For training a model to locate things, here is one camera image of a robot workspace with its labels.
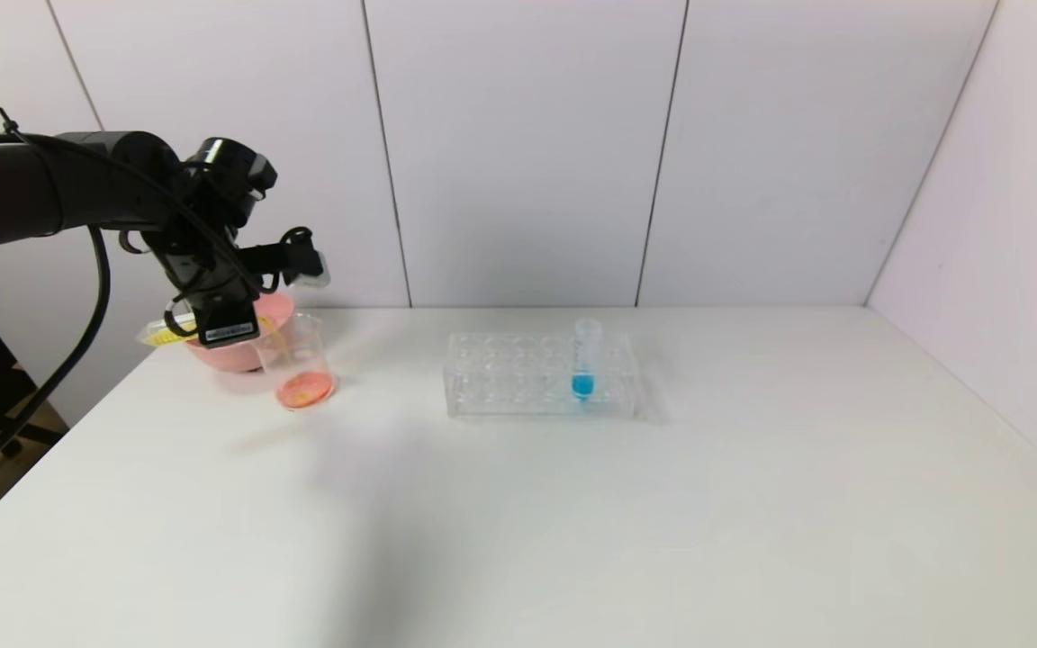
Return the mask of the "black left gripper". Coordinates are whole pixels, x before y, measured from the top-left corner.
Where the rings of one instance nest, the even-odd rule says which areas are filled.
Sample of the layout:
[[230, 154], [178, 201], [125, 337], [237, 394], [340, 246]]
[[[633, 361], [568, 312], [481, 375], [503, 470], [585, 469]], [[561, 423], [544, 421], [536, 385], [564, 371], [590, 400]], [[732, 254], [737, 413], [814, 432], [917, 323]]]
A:
[[255, 302], [262, 295], [262, 275], [214, 255], [161, 255], [159, 261], [176, 287], [162, 320], [177, 335], [205, 348], [251, 343], [262, 335]]

